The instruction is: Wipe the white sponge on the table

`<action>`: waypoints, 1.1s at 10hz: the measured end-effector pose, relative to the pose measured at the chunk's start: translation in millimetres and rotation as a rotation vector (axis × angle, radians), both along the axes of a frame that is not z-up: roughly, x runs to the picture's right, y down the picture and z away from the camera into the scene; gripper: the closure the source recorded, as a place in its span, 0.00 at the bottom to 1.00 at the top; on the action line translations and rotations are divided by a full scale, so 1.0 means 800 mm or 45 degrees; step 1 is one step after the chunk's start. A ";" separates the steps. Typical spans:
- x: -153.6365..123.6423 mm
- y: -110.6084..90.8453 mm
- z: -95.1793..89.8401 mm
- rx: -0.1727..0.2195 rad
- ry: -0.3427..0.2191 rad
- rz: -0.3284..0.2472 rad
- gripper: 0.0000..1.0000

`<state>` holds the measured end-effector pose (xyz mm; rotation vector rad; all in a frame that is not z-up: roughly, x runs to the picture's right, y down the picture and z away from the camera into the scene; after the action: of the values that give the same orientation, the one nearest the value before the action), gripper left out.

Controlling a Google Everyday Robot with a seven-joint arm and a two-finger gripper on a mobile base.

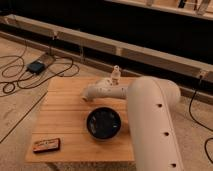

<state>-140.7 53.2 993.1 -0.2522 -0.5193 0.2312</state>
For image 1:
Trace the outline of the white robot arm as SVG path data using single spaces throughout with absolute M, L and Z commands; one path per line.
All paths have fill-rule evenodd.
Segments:
M 152 76 L 114 85 L 109 78 L 89 84 L 85 101 L 95 98 L 126 100 L 137 171 L 184 171 L 170 110 L 180 100 L 176 83 Z

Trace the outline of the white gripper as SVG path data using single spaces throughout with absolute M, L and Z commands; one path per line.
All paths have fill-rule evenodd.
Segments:
M 82 92 L 82 99 L 84 101 L 93 101 L 97 97 L 98 87 L 95 85 L 88 85 Z

